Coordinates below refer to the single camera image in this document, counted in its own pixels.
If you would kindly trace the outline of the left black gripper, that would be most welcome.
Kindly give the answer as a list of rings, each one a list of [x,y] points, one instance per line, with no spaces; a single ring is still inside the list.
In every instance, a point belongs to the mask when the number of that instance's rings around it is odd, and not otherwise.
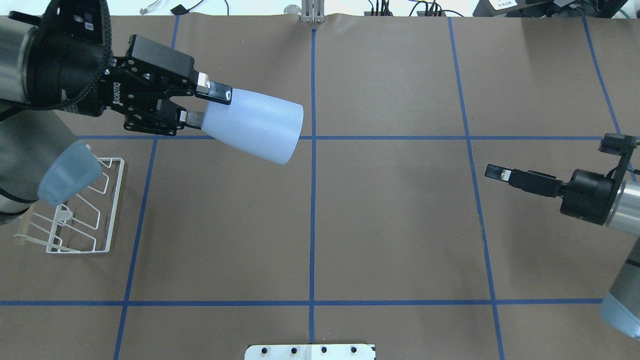
[[[30,53],[30,103],[83,116],[106,109],[124,115],[130,132],[174,136],[201,129],[205,113],[186,110],[173,97],[194,96],[222,105],[233,87],[195,70],[192,56],[140,35],[132,35],[123,56],[100,43],[50,35]]]

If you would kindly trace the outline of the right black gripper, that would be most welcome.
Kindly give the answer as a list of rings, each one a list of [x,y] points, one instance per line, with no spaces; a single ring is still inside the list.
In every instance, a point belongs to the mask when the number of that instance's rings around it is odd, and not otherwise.
[[[546,198],[562,198],[560,212],[588,223],[603,225],[613,206],[617,180],[577,169],[568,182],[551,175],[487,164],[484,177],[509,183],[522,191]]]

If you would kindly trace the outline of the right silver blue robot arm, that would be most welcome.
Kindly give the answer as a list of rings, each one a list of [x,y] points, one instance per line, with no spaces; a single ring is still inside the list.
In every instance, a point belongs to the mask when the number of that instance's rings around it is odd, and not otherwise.
[[[598,297],[606,324],[639,340],[639,185],[622,169],[576,170],[567,181],[489,164],[506,194],[485,200],[505,299]]]

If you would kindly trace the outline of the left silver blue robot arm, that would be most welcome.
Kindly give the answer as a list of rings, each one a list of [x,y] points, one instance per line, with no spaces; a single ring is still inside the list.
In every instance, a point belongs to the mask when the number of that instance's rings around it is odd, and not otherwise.
[[[173,97],[228,106],[233,87],[195,70],[195,60],[132,35],[125,55],[112,51],[106,10],[54,6],[52,14],[1,18],[1,223],[37,201],[59,205],[102,173],[86,144],[57,111],[122,114],[124,130],[174,136],[201,129],[203,113]]]

